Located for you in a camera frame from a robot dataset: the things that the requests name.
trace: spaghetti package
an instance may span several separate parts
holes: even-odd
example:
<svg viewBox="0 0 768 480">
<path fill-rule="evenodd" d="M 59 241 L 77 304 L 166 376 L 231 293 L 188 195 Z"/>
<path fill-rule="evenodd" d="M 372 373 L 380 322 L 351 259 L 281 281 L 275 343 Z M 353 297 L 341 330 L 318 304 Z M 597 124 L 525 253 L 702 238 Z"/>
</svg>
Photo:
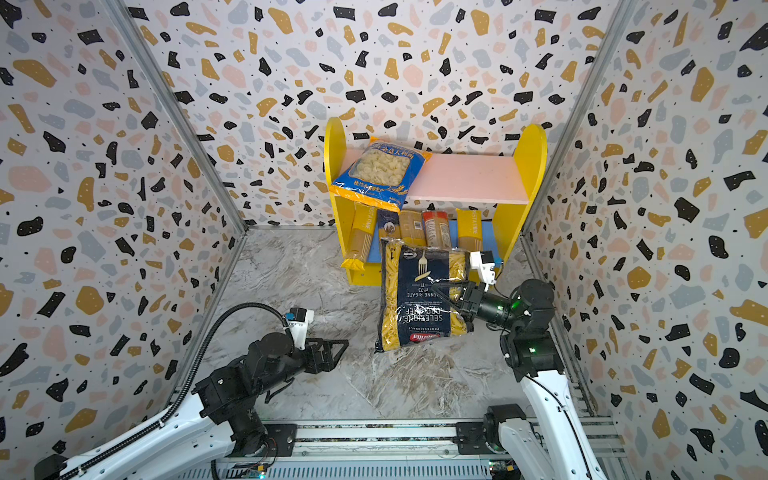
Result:
<svg viewBox="0 0 768 480">
<path fill-rule="evenodd" d="M 355 204 L 355 219 L 352 220 L 352 236 L 341 266 L 350 270 L 364 271 L 368 253 L 371 251 L 373 231 L 376 228 L 376 209 Z"/>
<path fill-rule="evenodd" d="M 424 212 L 424 230 L 429 247 L 451 248 L 451 230 L 448 228 L 447 212 Z"/>
<path fill-rule="evenodd" d="M 389 210 L 379 210 L 379 238 L 400 238 L 400 217 Z"/>
<path fill-rule="evenodd" d="M 328 190 L 361 204 L 399 212 L 408 190 L 432 156 L 371 137 L 362 156 L 339 175 Z"/>
<path fill-rule="evenodd" d="M 456 209 L 458 248 L 468 252 L 482 252 L 482 225 L 480 210 Z"/>
<path fill-rule="evenodd" d="M 402 240 L 408 245 L 417 247 L 426 247 L 427 240 L 424 237 L 424 226 L 422 225 L 422 215 L 412 210 L 402 210 L 400 212 L 400 233 Z"/>
<path fill-rule="evenodd" d="M 449 303 L 432 291 L 438 281 L 462 281 L 469 268 L 468 254 L 382 240 L 382 299 L 376 352 L 473 330 Z M 458 300 L 460 289 L 449 289 Z"/>
</svg>

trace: blue pasta bag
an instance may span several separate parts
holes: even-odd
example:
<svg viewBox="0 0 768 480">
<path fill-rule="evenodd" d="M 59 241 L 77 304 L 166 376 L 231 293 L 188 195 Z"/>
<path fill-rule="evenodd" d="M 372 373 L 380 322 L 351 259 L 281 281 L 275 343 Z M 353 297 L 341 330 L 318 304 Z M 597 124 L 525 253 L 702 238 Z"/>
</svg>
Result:
<svg viewBox="0 0 768 480">
<path fill-rule="evenodd" d="M 399 213 L 416 175 L 432 156 L 371 137 L 360 158 L 328 190 L 361 204 Z"/>
</svg>

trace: yellow shelf side panel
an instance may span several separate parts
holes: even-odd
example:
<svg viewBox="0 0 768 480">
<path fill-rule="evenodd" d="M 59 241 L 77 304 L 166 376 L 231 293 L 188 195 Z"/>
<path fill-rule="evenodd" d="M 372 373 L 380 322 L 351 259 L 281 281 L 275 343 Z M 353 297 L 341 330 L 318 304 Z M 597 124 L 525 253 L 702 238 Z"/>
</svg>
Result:
<svg viewBox="0 0 768 480">
<path fill-rule="evenodd" d="M 346 154 L 346 137 L 344 125 L 337 117 L 328 120 L 326 127 L 326 141 L 323 161 L 326 167 L 326 182 L 328 185 L 342 173 L 341 168 Z M 336 219 L 336 232 L 339 234 L 339 244 L 342 255 L 346 255 L 350 236 L 352 235 L 352 221 L 355 218 L 355 202 L 330 194 L 333 217 Z M 381 263 L 366 263 L 365 271 L 356 272 L 347 270 L 346 277 L 350 285 L 381 286 Z"/>
<path fill-rule="evenodd" d="M 515 150 L 515 163 L 523 180 L 525 193 L 528 195 L 528 204 L 499 204 L 492 221 L 498 253 L 505 263 L 512 253 L 512 248 L 515 247 L 531 204 L 536 199 L 538 189 L 544 180 L 547 167 L 547 134 L 541 125 L 528 125 L 523 130 Z"/>
</svg>

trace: pink shelf board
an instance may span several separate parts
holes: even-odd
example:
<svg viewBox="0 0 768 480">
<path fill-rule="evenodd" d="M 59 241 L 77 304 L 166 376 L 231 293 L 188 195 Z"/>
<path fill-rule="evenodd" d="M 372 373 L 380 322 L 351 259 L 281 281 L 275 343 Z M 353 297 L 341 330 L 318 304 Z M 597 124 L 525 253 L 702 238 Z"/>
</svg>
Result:
<svg viewBox="0 0 768 480">
<path fill-rule="evenodd" d="M 362 152 L 347 149 L 341 172 Z M 433 154 L 413 182 L 408 200 L 526 205 L 528 195 L 512 157 Z"/>
</svg>

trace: penne rigate bag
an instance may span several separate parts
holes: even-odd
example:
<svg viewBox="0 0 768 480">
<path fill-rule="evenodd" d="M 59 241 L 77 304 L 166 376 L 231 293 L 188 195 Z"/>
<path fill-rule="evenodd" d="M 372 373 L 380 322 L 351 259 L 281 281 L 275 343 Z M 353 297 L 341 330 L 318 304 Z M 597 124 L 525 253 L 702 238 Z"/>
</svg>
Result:
<svg viewBox="0 0 768 480">
<path fill-rule="evenodd" d="M 352 220 L 352 235 L 349 249 L 341 266 L 363 272 L 371 251 L 373 231 L 376 229 L 376 209 L 368 205 L 355 204 L 355 218 Z"/>
<path fill-rule="evenodd" d="M 328 190 L 361 204 L 399 212 L 408 190 L 432 156 L 371 137 L 371 143 Z"/>
<path fill-rule="evenodd" d="M 382 299 L 376 352 L 473 330 L 448 301 L 432 291 L 440 281 L 466 280 L 468 253 L 406 245 L 402 240 L 382 240 Z M 459 287 L 450 288 L 458 301 Z"/>
</svg>

